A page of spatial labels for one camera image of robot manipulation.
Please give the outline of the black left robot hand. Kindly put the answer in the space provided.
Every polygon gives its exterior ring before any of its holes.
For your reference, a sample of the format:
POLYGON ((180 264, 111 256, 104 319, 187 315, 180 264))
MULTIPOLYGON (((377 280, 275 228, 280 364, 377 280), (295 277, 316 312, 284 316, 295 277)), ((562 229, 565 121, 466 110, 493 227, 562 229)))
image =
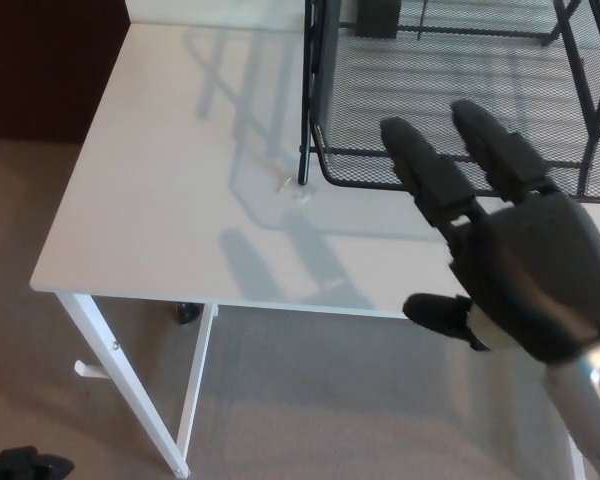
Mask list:
POLYGON ((75 464, 64 457, 25 446, 0 452, 0 479, 66 479, 75 464))

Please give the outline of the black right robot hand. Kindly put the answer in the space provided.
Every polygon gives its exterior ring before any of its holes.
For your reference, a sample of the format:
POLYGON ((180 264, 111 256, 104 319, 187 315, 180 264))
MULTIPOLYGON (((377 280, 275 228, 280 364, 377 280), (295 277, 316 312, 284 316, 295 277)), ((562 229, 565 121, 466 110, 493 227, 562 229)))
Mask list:
POLYGON ((469 100, 451 105, 470 157, 505 207, 484 210, 459 168, 409 122, 380 123, 393 169, 445 239, 473 302, 534 359, 558 364, 600 342, 600 232, 516 132, 469 100))

